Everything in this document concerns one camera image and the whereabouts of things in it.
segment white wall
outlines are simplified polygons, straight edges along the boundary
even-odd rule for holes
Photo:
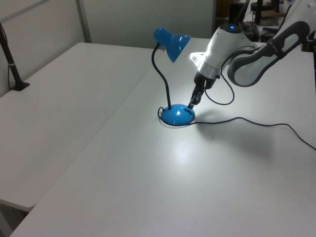
[[[81,0],[93,43],[154,48],[154,30],[210,38],[216,0]]]
[[[12,1],[1,0],[1,3]],[[76,0],[49,0],[2,26],[22,80],[76,43],[84,42]],[[7,92],[7,61],[0,49],[0,97]]]

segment lamp shade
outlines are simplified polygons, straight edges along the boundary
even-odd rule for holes
[[[167,54],[173,63],[177,60],[182,50],[191,39],[191,37],[187,35],[173,35],[164,27],[155,30],[154,38],[166,48]]]

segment table surface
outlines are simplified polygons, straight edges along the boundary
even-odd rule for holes
[[[0,203],[31,210],[146,74],[151,53],[79,43],[1,97]]]
[[[157,65],[171,102],[188,104],[196,68],[191,39],[172,64]],[[294,49],[236,100],[203,97],[196,121],[244,116],[286,122],[316,146],[313,55]],[[228,102],[222,79],[209,95]],[[157,110],[164,84],[151,68],[12,237],[310,237],[316,232],[316,152],[287,127],[237,120],[170,128]]]

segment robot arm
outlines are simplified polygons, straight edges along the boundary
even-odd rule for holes
[[[213,86],[219,78],[221,65],[228,57],[232,57],[227,72],[230,81],[242,87],[252,86],[269,67],[304,42],[315,29],[316,0],[295,1],[279,32],[261,48],[250,42],[238,26],[221,26],[205,53],[191,54],[198,72],[188,107],[191,109],[197,105],[204,90]]]

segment desk lamp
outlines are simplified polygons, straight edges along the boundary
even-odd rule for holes
[[[155,51],[158,49],[159,45],[163,45],[166,49],[167,55],[169,59],[174,63],[178,56],[181,54],[184,47],[187,45],[189,40],[191,39],[190,36],[187,35],[173,35],[165,28],[160,27],[155,30],[154,38],[157,41],[157,45],[152,54],[152,63],[156,71],[164,80],[166,86],[166,94],[167,94],[167,102],[168,107],[163,109],[161,112],[161,119],[169,124],[169,125],[187,125],[192,122],[196,115],[192,109],[189,109],[186,105],[182,104],[174,104],[171,105],[170,102],[170,94],[169,94],[169,86],[167,80],[164,78],[162,73],[159,71],[157,66],[154,62],[154,54]]]

